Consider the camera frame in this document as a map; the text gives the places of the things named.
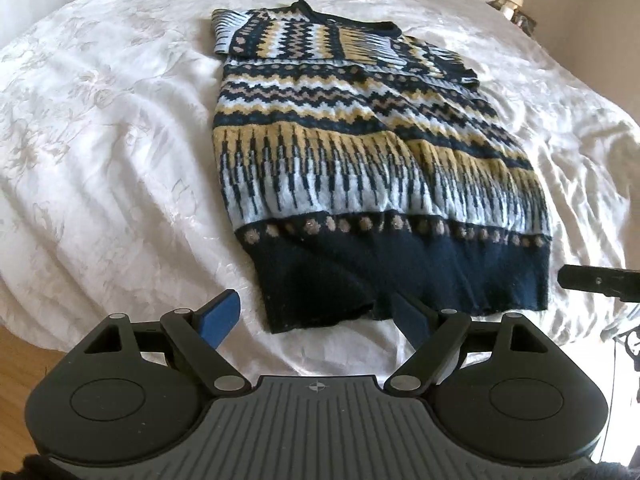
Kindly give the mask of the navy yellow patterned knit sweater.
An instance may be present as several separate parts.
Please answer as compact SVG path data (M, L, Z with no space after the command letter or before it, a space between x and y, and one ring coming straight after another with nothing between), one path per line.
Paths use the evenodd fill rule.
M386 320L398 292L547 307L544 190L457 53L302 0L212 27L221 196L270 330Z

